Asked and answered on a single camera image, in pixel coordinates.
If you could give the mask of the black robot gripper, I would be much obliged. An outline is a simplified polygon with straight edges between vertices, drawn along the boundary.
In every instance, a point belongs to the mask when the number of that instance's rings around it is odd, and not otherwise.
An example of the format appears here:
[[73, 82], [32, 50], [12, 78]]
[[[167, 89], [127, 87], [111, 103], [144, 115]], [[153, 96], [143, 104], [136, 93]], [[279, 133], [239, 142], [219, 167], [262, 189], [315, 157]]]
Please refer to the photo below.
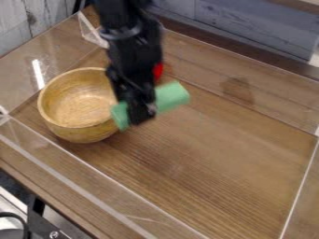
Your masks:
[[161, 27], [104, 29], [109, 65], [105, 74], [119, 102], [127, 102], [128, 120], [140, 125], [157, 114], [152, 69], [161, 63]]

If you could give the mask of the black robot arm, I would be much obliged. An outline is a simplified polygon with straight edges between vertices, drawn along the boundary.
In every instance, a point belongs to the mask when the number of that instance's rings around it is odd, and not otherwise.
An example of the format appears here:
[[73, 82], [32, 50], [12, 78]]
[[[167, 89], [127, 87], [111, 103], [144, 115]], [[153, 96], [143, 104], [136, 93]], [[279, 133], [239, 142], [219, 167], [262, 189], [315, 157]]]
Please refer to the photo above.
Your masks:
[[108, 44], [105, 75], [133, 125], [156, 116], [155, 86], [163, 72], [161, 24], [145, 11], [149, 5], [151, 0], [93, 2]]

